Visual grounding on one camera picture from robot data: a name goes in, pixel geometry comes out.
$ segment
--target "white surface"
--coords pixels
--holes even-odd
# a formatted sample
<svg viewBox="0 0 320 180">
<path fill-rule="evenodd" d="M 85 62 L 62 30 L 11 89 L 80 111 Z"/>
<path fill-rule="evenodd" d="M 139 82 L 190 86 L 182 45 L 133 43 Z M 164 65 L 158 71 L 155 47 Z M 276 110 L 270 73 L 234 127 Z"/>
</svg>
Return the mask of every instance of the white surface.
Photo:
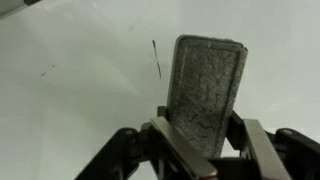
<svg viewBox="0 0 320 180">
<path fill-rule="evenodd" d="M 244 43 L 235 110 L 267 130 L 294 128 L 319 142 L 319 7 L 46 0 L 1 20 L 0 179 L 72 179 L 118 128 L 155 116 L 166 104 L 181 34 Z M 152 179 L 143 167 L 132 179 Z"/>
</svg>

